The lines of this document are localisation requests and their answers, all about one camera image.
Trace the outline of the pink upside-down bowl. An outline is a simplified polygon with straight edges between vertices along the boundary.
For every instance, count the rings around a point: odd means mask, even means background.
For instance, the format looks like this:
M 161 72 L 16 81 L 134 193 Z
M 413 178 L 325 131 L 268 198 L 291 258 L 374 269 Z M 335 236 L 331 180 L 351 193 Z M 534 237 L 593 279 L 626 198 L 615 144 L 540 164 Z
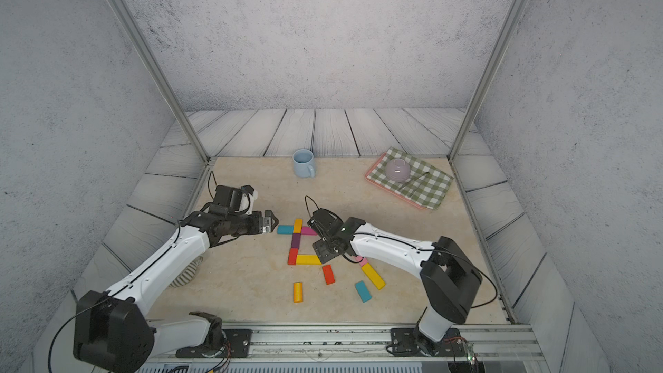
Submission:
M 411 176 L 411 167 L 402 158 L 390 160 L 385 167 L 385 175 L 390 181 L 405 182 Z

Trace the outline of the left aluminium frame post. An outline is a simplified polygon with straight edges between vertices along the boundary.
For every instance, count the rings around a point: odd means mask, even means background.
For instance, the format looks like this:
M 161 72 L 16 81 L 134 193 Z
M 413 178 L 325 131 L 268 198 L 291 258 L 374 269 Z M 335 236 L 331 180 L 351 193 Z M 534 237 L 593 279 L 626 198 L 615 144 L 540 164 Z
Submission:
M 169 110 L 171 110 L 172 114 L 174 115 L 177 124 L 181 126 L 185 137 L 188 139 L 189 143 L 193 145 L 193 149 L 198 157 L 200 157 L 200 160 L 207 166 L 211 161 L 211 156 L 204 148 L 197 132 L 194 130 L 194 127 L 191 124 L 191 121 L 188 119 L 188 116 L 184 112 L 181 103 L 179 102 L 178 98 L 176 98 L 174 89 L 172 88 L 171 84 L 169 84 L 169 81 L 167 80 L 160 64 L 150 49 L 150 46 L 148 45 L 143 32 L 131 14 L 128 5 L 124 0 L 106 1 L 114 15 L 117 17 L 117 20 L 122 26 L 124 32 L 129 37 L 131 44 L 136 50 L 139 59 L 141 62 L 143 62 L 143 65 L 147 69 L 151 79 L 153 79 L 155 82 L 160 95 L 166 102 Z

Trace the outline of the pink plastic tray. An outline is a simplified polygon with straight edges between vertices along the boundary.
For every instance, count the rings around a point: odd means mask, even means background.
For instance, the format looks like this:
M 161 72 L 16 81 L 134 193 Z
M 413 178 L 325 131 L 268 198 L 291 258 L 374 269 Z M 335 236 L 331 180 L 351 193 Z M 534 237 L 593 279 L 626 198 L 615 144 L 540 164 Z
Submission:
M 400 195 L 400 194 L 398 194 L 398 193 L 396 193 L 396 192 L 394 192 L 394 191 L 392 191 L 392 190 L 390 190 L 390 189 L 388 189 L 388 188 L 385 188 L 385 186 L 381 186 L 380 184 L 376 183 L 375 181 L 373 181 L 373 180 L 371 180 L 371 179 L 369 178 L 369 175 L 370 175 L 373 171 L 376 170 L 377 166 L 382 162 L 382 160 L 383 160 L 383 158 L 385 157 L 386 154 L 387 154 L 386 152 L 385 152 L 385 153 L 382 153 L 382 155 L 376 159 L 376 161 L 371 165 L 371 167 L 370 167 L 370 168 L 366 171 L 366 173 L 364 174 L 364 179 L 366 179 L 366 180 L 369 182 L 369 184 L 371 184 L 371 185 L 373 185 L 373 186 L 375 186 L 375 187 L 377 187 L 377 188 L 383 190 L 385 193 L 388 193 L 388 194 L 390 194 L 390 195 L 392 195 L 392 196 L 395 196 L 395 198 L 397 198 L 397 199 L 399 199 L 399 200 L 402 200 L 402 201 L 406 202 L 406 203 L 409 204 L 411 207 L 414 207 L 414 208 L 416 208 L 416 209 L 418 209 L 418 210 L 422 210 L 422 211 L 426 210 L 426 207 L 422 207 L 421 205 L 418 205 L 418 204 L 415 203 L 414 201 L 409 200 L 408 198 L 406 198 L 406 197 L 404 197 L 404 196 L 402 196 L 402 195 Z

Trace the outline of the purple block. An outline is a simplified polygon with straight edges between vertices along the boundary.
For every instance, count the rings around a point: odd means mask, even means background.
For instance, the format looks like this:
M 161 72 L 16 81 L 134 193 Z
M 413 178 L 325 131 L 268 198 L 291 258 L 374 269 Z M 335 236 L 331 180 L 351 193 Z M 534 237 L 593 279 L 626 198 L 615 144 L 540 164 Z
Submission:
M 291 249 L 298 250 L 298 249 L 300 248 L 300 240 L 301 240 L 301 235 L 300 235 L 300 233 L 295 233 L 295 234 L 293 234 L 293 235 L 292 235 L 292 238 L 291 238 L 291 245 L 290 245 L 290 248 L 291 248 Z

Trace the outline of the orange-yellow square block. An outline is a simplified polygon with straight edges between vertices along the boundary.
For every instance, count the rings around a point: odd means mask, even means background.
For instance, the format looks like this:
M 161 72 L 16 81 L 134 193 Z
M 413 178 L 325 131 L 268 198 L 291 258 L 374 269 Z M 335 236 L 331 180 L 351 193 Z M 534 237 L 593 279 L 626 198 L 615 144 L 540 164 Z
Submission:
M 293 227 L 293 234 L 302 234 L 302 228 L 303 228 L 303 220 L 302 219 L 297 219 L 295 221 L 294 227 Z

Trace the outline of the red block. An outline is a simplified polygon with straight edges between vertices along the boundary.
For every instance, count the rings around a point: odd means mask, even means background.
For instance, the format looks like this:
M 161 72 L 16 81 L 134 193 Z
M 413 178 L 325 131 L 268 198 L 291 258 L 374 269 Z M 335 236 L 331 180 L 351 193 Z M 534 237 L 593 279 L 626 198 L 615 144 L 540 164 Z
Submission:
M 295 266 L 297 264 L 299 249 L 291 248 L 288 253 L 288 265 Z
M 331 265 L 324 265 L 322 267 L 322 270 L 323 270 L 323 276 L 324 276 L 326 285 L 332 285 L 333 283 L 335 283 L 336 279 L 335 279 L 335 275 L 333 273 L 332 266 Z

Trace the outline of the magenta block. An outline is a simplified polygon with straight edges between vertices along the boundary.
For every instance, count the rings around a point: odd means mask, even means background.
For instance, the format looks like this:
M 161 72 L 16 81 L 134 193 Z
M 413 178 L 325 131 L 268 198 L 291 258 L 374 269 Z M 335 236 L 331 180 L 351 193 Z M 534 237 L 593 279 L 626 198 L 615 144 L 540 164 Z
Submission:
M 301 228 L 301 234 L 305 236 L 317 236 L 317 232 L 313 228 L 308 226 L 303 226 Z

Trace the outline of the teal block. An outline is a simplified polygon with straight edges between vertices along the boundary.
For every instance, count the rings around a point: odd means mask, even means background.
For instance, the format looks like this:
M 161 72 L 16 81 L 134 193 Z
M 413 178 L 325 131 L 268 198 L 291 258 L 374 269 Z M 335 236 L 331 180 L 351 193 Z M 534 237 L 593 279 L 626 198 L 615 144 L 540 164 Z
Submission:
M 278 226 L 277 233 L 279 235 L 292 235 L 294 233 L 293 226 Z
M 366 303 L 372 299 L 371 292 L 369 291 L 364 281 L 359 281 L 358 283 L 356 283 L 355 289 L 362 303 Z

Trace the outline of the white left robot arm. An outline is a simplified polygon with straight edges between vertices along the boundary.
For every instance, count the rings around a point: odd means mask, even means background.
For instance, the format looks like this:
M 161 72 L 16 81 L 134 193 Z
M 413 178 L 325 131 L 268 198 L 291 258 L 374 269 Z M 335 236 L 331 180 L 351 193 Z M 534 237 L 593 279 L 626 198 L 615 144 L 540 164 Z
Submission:
M 136 372 L 151 357 L 184 348 L 229 357 L 218 316 L 192 312 L 183 321 L 149 323 L 156 300 L 210 248 L 241 236 L 271 233 L 279 224 L 271 210 L 244 214 L 192 212 L 174 235 L 136 270 L 103 292 L 89 291 L 77 303 L 74 358 L 112 372 Z

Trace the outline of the long yellow block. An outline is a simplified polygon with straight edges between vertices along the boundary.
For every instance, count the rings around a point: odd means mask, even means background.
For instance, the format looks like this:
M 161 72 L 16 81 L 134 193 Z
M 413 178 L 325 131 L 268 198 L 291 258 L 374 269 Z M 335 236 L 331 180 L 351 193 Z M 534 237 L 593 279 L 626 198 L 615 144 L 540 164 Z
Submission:
M 386 286 L 386 283 L 383 280 L 383 278 L 376 272 L 376 270 L 370 264 L 362 265 L 361 269 L 378 290 L 381 290 Z
M 316 255 L 297 255 L 295 262 L 297 265 L 321 265 L 321 261 Z

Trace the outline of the light blue mug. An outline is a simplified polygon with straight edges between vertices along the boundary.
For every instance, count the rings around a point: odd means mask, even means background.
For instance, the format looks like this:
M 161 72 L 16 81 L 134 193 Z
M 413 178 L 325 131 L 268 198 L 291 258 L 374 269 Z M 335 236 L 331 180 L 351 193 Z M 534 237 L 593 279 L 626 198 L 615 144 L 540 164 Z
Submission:
M 297 177 L 307 179 L 316 176 L 315 158 L 311 150 L 296 150 L 292 159 L 293 170 Z

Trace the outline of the aluminium frame post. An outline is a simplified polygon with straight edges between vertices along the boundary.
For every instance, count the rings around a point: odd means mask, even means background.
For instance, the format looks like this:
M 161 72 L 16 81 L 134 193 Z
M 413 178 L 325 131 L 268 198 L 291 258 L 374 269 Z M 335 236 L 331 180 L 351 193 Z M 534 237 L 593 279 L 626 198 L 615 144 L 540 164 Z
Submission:
M 200 157 L 200 160 L 207 166 L 211 161 L 211 156 L 204 148 L 197 132 L 194 130 L 194 127 L 191 124 L 191 121 L 188 119 L 188 116 L 184 112 L 181 103 L 179 102 L 178 98 L 176 98 L 174 89 L 172 88 L 171 84 L 169 84 L 169 81 L 167 80 L 160 64 L 150 49 L 150 46 L 148 45 L 143 32 L 131 14 L 128 5 L 124 0 L 106 1 L 114 15 L 117 17 L 117 20 L 122 26 L 124 32 L 129 37 L 131 44 L 136 50 L 139 59 L 141 62 L 143 62 L 143 65 L 147 69 L 151 79 L 153 79 L 155 82 L 160 95 L 166 102 L 169 110 L 171 110 L 172 114 L 174 115 L 177 124 L 181 126 L 185 137 L 188 139 L 189 143 L 193 145 L 193 149 L 198 157 Z
M 521 20 L 522 14 L 527 5 L 527 1 L 528 0 L 513 0 L 509 6 L 509 10 L 506 17 L 504 18 L 495 45 L 490 53 L 490 58 L 488 59 L 485 68 L 483 69 L 483 73 L 480 77 L 480 80 L 478 81 L 478 85 L 471 97 L 469 105 L 466 108 L 458 134 L 453 142 L 450 154 L 447 157 L 450 163 L 453 163 L 460 155 L 464 141 L 466 140 L 467 135 L 470 133 L 471 125 L 477 118 L 478 112 L 480 111 L 481 106 L 487 97 L 490 84 L 495 78 L 500 63 L 506 54 L 509 41 L 514 32 L 516 32 L 516 28 L 519 21 Z

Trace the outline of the orange cylinder block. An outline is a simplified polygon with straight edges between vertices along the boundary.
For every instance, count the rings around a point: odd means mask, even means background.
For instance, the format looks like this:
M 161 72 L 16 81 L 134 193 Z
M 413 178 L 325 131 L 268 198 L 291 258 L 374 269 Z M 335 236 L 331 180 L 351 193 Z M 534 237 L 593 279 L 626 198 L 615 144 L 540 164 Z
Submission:
M 303 283 L 298 281 L 298 283 L 293 284 L 293 303 L 302 303 L 303 300 Z

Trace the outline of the green white checkered cloth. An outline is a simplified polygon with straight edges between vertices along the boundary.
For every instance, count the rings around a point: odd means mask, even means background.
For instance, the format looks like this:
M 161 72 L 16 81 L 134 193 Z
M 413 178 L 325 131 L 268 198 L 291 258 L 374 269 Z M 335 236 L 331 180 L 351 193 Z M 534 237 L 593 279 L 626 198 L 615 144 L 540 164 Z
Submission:
M 428 210 L 438 209 L 451 189 L 454 177 L 403 150 L 390 148 L 386 153 L 369 178 Z M 390 181 L 384 173 L 387 163 L 395 158 L 404 159 L 411 167 L 411 176 L 405 182 Z

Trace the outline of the right aluminium frame post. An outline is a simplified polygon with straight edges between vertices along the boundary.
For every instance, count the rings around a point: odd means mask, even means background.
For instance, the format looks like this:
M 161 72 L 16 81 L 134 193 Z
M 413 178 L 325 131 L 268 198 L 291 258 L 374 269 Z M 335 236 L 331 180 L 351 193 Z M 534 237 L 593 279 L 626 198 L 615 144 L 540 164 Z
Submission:
M 506 17 L 504 18 L 495 45 L 490 53 L 490 58 L 488 59 L 485 68 L 483 69 L 483 73 L 480 77 L 480 80 L 478 81 L 478 85 L 471 97 L 469 105 L 466 108 L 458 134 L 453 142 L 450 154 L 447 157 L 450 163 L 453 163 L 460 155 L 464 141 L 466 140 L 467 135 L 470 133 L 471 125 L 477 118 L 478 112 L 480 111 L 481 106 L 487 97 L 490 84 L 495 78 L 500 63 L 506 54 L 509 41 L 514 32 L 516 32 L 516 28 L 519 21 L 521 20 L 522 14 L 527 5 L 527 1 L 528 0 L 513 0 L 509 6 L 509 10 Z

